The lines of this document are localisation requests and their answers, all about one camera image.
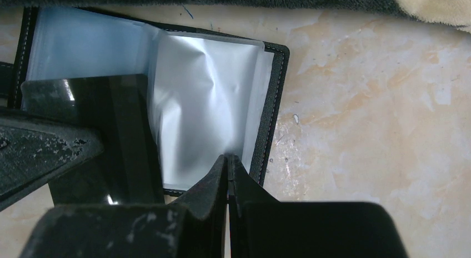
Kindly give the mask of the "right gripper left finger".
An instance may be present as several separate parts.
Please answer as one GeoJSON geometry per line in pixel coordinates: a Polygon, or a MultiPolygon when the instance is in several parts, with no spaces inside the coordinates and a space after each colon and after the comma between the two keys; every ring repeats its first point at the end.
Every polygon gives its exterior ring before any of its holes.
{"type": "Polygon", "coordinates": [[[60,205],[22,257],[223,257],[228,159],[169,204],[60,205]]]}

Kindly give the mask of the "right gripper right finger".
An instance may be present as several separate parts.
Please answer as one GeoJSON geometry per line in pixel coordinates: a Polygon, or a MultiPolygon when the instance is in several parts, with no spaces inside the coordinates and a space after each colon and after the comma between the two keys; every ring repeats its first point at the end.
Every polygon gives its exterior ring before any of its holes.
{"type": "Polygon", "coordinates": [[[233,257],[406,257],[396,226],[375,203],[281,202],[228,157],[233,257]]]}

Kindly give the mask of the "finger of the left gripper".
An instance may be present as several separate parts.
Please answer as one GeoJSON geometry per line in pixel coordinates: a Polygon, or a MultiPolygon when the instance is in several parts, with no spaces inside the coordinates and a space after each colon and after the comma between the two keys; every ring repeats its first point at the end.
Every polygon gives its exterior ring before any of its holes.
{"type": "Polygon", "coordinates": [[[1,108],[1,210],[104,151],[99,132],[1,108]]]}

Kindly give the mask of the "thin credit card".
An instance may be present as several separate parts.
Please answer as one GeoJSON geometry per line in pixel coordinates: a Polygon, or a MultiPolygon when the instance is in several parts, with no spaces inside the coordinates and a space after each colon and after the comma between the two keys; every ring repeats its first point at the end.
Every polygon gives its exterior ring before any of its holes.
{"type": "Polygon", "coordinates": [[[163,203],[143,74],[30,80],[23,109],[100,132],[104,151],[49,183],[55,204],[163,203]]]}

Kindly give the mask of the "black leather card holder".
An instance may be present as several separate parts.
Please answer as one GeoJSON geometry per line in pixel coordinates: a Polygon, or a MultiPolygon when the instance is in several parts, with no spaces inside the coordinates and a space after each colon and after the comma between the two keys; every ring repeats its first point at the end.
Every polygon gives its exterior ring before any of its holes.
{"type": "Polygon", "coordinates": [[[24,110],[26,81],[145,75],[163,192],[178,196],[223,154],[239,156],[263,184],[288,59],[286,46],[200,28],[97,9],[26,8],[1,88],[10,107],[24,110]]]}

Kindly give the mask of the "black floral plush blanket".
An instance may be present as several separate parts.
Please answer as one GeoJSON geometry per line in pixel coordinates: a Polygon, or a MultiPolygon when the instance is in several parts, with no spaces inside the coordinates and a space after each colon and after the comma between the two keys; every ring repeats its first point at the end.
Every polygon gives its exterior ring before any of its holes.
{"type": "Polygon", "coordinates": [[[445,24],[470,32],[470,0],[1,0],[16,6],[150,6],[156,4],[235,5],[289,9],[346,9],[445,24]]]}

